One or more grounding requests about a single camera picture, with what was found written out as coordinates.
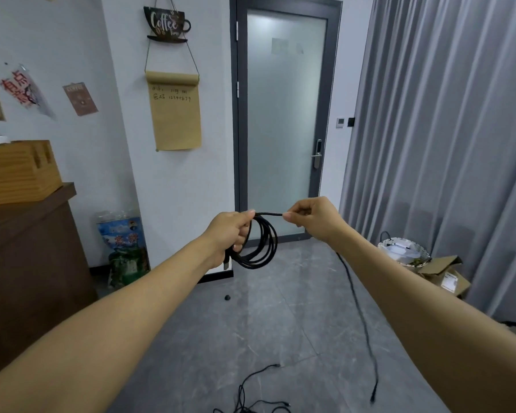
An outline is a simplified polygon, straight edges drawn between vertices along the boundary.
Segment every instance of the wooden organizer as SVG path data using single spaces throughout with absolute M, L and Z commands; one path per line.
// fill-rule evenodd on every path
M 0 204 L 40 201 L 61 186 L 49 140 L 0 144 Z

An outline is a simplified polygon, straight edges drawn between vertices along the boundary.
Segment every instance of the dark gray door frame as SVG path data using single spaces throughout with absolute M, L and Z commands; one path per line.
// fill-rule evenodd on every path
M 233 163 L 235 176 L 235 209 L 248 209 L 248 72 L 247 72 L 247 12 L 248 9 L 277 11 L 327 20 L 325 48 L 321 68 L 320 88 L 317 102 L 317 120 L 315 139 L 321 139 L 321 153 L 324 154 L 325 138 L 329 120 L 331 91 L 335 74 L 335 59 L 338 40 L 338 28 L 342 12 L 342 2 L 338 0 L 230 0 L 231 52 L 232 52 L 232 87 L 233 87 Z M 312 166 L 309 196 L 319 194 L 323 159 L 319 168 L 313 168 L 311 155 L 314 145 L 310 145 L 310 166 Z M 302 239 L 309 237 L 306 233 Z

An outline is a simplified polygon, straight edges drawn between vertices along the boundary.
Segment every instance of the basket handle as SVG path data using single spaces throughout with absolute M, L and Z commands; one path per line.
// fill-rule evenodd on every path
M 392 236 L 388 233 L 388 231 L 384 230 L 383 232 L 380 232 L 380 242 L 382 242 L 382 236 L 383 234 L 388 235 L 388 239 L 391 239 Z

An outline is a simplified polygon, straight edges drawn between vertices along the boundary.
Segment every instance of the brown wooden cabinet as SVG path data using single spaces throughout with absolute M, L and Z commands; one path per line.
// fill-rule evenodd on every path
M 0 205 L 0 370 L 97 299 L 65 183 L 46 199 Z

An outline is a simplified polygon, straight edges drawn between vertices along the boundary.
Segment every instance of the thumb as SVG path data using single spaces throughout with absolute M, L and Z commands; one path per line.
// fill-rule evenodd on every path
M 301 214 L 294 213 L 293 211 L 288 211 L 286 213 L 283 213 L 283 219 L 285 219 L 289 223 L 306 227 L 306 225 L 308 224 L 309 215 L 303 216 Z
M 247 211 L 243 211 L 242 213 L 239 213 L 236 217 L 237 227 L 238 228 L 243 227 L 248 222 L 250 222 L 252 219 L 254 219 L 255 215 L 256 215 L 256 210 L 247 210 Z

